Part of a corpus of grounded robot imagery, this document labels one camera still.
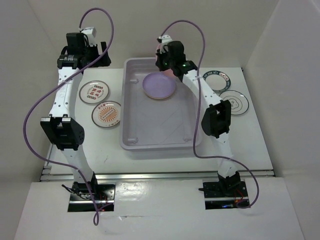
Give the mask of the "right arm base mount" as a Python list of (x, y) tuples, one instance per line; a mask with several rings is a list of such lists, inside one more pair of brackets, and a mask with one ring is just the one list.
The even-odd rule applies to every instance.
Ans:
[(223, 189), (220, 179), (205, 181), (198, 190), (203, 193), (206, 210), (246, 208), (250, 205), (247, 186), (243, 180), (228, 190)]

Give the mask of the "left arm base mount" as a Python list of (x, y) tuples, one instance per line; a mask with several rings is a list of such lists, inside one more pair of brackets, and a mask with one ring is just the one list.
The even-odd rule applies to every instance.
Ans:
[(72, 187), (65, 184), (61, 185), (70, 193), (68, 209), (70, 213), (78, 212), (94, 212), (94, 203), (100, 212), (113, 212), (115, 208), (115, 184), (97, 184), (91, 190), (93, 198), (91, 197), (85, 185), (76, 184), (74, 182)]

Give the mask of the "pink plastic plate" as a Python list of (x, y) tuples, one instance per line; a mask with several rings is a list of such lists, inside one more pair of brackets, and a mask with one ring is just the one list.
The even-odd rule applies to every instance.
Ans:
[[(158, 65), (157, 65), (157, 62), (158, 62), (157, 52), (158, 52), (158, 50), (159, 50), (160, 48), (161, 48), (161, 44), (159, 43), (159, 44), (157, 45), (156, 50), (155, 50), (155, 61), (156, 61), (156, 64), (155, 64), (155, 65), (156, 65), (157, 67), (158, 67)], [(162, 71), (162, 73), (163, 73), (165, 76), (169, 77), (169, 78), (175, 78), (175, 77), (176, 77), (171, 69), (164, 70), (164, 71)]]

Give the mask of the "lavender plastic plate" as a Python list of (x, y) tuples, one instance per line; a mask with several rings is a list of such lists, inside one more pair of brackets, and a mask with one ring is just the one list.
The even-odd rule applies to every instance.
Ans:
[(154, 97), (165, 97), (176, 90), (176, 81), (161, 72), (148, 74), (142, 81), (144, 93)]

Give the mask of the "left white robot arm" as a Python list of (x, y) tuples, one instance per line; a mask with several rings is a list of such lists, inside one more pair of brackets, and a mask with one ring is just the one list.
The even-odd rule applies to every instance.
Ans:
[(78, 88), (83, 78), (83, 73), (78, 71), (90, 63), (95, 68), (111, 64), (108, 54), (99, 55), (95, 31), (95, 28), (88, 27), (80, 32), (66, 34), (67, 46), (57, 59), (58, 83), (63, 86), (55, 94), (48, 117), (40, 120), (50, 142), (61, 151), (67, 163), (73, 166), (74, 184), (88, 200), (95, 199), (100, 188), (83, 150), (85, 130), (75, 117)]

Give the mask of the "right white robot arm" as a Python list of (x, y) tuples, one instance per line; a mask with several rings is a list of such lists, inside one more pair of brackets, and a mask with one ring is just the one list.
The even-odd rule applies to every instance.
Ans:
[(232, 106), (229, 100), (223, 100), (199, 76), (195, 63), (186, 59), (184, 45), (164, 36), (157, 39), (155, 65), (161, 72), (172, 72), (198, 100), (195, 130), (201, 125), (202, 131), (210, 137), (218, 148), (218, 189), (223, 196), (231, 196), (239, 186), (241, 179), (238, 168), (231, 161), (229, 131)]

